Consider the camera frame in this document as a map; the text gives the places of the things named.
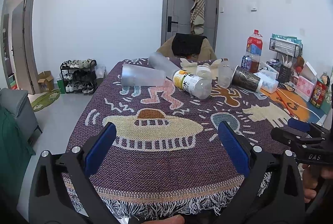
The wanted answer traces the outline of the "person's right hand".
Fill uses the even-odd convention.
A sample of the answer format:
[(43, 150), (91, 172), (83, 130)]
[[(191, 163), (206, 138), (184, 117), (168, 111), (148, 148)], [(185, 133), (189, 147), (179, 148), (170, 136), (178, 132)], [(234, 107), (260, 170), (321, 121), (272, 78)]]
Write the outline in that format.
[[(304, 190), (304, 202), (309, 203), (313, 200), (317, 192), (315, 188), (318, 184), (318, 179), (314, 178), (311, 174), (310, 165), (303, 164), (303, 190)], [(332, 167), (321, 168), (321, 177), (324, 179), (332, 179), (333, 171)]]

